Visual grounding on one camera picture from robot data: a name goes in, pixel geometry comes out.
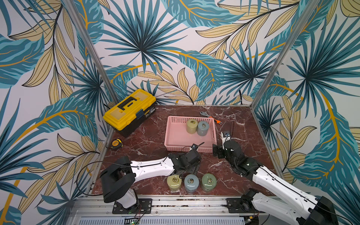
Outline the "blue canister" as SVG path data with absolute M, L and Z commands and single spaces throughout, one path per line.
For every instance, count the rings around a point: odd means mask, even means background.
M 194 193 L 199 187 L 199 178 L 194 174 L 188 174 L 184 178 L 184 187 L 188 193 Z
M 201 137 L 204 137 L 207 135 L 209 130 L 209 124 L 206 121 L 200 121 L 198 122 L 197 126 L 197 134 Z

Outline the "left aluminium frame post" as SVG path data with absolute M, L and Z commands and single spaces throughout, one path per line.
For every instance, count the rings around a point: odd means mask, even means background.
M 105 84 L 105 87 L 109 91 L 110 98 L 113 100 L 114 103 L 116 103 L 116 104 L 119 103 L 117 95 L 111 86 L 110 79 L 107 75 L 107 72 L 96 52 L 96 49 L 94 47 L 94 44 L 90 38 L 90 35 L 89 35 L 87 29 L 85 27 L 85 24 L 82 22 L 81 16 L 75 6 L 74 1 L 64 0 L 63 3 L 68 10 L 70 18 L 73 20 L 73 23 L 75 24 L 75 26 L 80 34 L 80 37 L 82 38 L 82 40 L 84 42 L 85 47 L 89 51 L 89 55 L 90 55 L 91 59 L 93 60 L 93 62 L 95 63 L 95 66 L 97 67 L 97 70 Z

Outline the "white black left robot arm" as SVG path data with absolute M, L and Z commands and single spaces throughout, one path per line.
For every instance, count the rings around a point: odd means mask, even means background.
M 101 172 L 100 180 L 105 203 L 119 202 L 123 208 L 138 205 L 138 197 L 131 188 L 133 184 L 158 176 L 194 173 L 200 167 L 202 158 L 197 150 L 150 160 L 134 161 L 124 156 Z

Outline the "yellow black plastic toolbox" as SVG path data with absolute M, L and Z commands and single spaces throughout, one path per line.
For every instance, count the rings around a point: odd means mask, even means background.
M 108 110 L 103 119 L 123 137 L 129 137 L 155 112 L 155 103 L 153 95 L 138 89 Z

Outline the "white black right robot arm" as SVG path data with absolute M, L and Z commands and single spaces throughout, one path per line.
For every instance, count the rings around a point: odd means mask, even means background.
M 241 177 L 269 190 L 279 200 L 274 200 L 251 188 L 241 197 L 250 208 L 265 212 L 290 225 L 337 225 L 339 224 L 331 200 L 308 194 L 274 174 L 266 166 L 243 153 L 240 145 L 226 139 L 221 146 L 212 146 L 213 155 L 224 158 L 232 170 Z

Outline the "aluminium frame post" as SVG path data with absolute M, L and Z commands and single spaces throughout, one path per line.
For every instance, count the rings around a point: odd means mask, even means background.
M 119 103 L 117 95 L 111 86 L 110 79 L 107 75 L 107 72 L 96 52 L 96 49 L 94 47 L 94 44 L 90 38 L 90 35 L 89 35 L 87 29 L 85 27 L 85 24 L 82 22 L 81 16 L 75 6 L 74 1 L 64 0 L 63 3 L 68 10 L 70 18 L 73 20 L 73 23 L 75 24 L 75 26 L 80 34 L 80 37 L 82 38 L 82 40 L 84 42 L 85 47 L 89 51 L 89 55 L 90 55 L 91 59 L 93 60 L 93 62 L 95 63 L 95 66 L 97 67 L 97 70 L 105 84 L 105 87 L 109 91 L 110 98 L 113 100 L 114 103 L 116 103 L 116 104 Z
M 259 105 L 262 95 L 265 93 L 267 87 L 272 81 L 275 73 L 277 72 L 279 66 L 281 65 L 283 59 L 286 57 L 287 53 L 290 51 L 291 47 L 295 43 L 296 39 L 302 33 L 303 28 L 306 26 L 308 19 L 311 17 L 313 11 L 317 8 L 317 5 L 320 1 L 310 1 L 304 8 L 303 14 L 300 15 L 299 21 L 295 24 L 294 30 L 289 34 L 287 41 L 284 43 L 283 48 L 281 49 L 278 57 L 276 58 L 271 70 L 269 71 L 267 77 L 264 79 L 262 86 L 259 88 L 255 99 L 250 105 L 251 110 L 254 111 Z

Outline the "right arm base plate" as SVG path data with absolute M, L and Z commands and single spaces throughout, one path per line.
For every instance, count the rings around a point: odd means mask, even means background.
M 226 207 L 229 213 L 252 213 L 254 209 L 251 201 L 245 198 L 227 198 Z

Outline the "aluminium front rail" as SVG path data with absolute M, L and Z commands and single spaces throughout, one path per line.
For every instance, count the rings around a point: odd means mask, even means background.
M 100 197 L 77 200 L 67 225 L 297 225 L 294 209 L 273 197 L 260 197 L 259 210 L 233 208 L 223 196 L 140 196 L 139 215 L 126 214 Z

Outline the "right aluminium frame post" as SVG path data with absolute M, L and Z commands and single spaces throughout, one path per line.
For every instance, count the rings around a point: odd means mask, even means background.
M 295 43 L 296 39 L 302 33 L 303 28 L 306 26 L 308 19 L 311 17 L 313 11 L 317 8 L 317 5 L 320 1 L 310 1 L 304 8 L 303 14 L 300 15 L 299 21 L 295 24 L 294 30 L 289 34 L 287 41 L 284 43 L 283 48 L 281 49 L 278 57 L 276 58 L 271 70 L 269 71 L 267 77 L 264 79 L 262 86 L 259 88 L 255 99 L 250 105 L 251 110 L 254 111 L 259 105 L 262 95 L 265 93 L 267 87 L 272 81 L 275 73 L 277 72 L 279 66 L 281 65 L 283 59 L 286 57 L 287 53 L 290 51 L 291 47 Z

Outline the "yellow black tape measure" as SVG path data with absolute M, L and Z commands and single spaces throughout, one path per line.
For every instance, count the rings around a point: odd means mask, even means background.
M 123 147 L 123 143 L 119 138 L 113 139 L 110 144 L 111 150 L 117 150 Z

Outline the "green canister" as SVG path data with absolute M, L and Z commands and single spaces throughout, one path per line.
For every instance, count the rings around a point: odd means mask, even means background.
M 217 179 L 213 174 L 206 173 L 202 176 L 201 187 L 203 191 L 210 192 L 216 187 L 216 185 L 217 185 Z

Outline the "yellow-green canister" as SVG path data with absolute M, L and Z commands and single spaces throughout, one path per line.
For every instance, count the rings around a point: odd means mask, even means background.
M 189 119 L 186 123 L 186 131 L 189 134 L 194 134 L 197 132 L 198 121 L 196 119 Z
M 179 191 L 182 186 L 182 179 L 177 174 L 168 176 L 166 182 L 172 192 Z

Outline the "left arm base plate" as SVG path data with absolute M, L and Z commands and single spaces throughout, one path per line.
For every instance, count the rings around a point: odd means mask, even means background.
M 152 212 L 152 199 L 140 198 L 137 203 L 130 208 L 124 208 L 119 202 L 114 202 L 112 214 L 115 215 L 135 215 L 150 214 Z

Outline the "pink perforated plastic basket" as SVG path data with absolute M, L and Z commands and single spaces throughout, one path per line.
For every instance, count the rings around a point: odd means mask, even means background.
M 205 136 L 198 133 L 190 134 L 187 132 L 187 121 L 207 122 L 208 132 Z M 165 147 L 170 152 L 184 152 L 186 146 L 192 144 L 202 145 L 198 148 L 200 153 L 212 153 L 212 146 L 217 144 L 216 127 L 213 118 L 187 117 L 187 116 L 168 116 L 165 134 Z

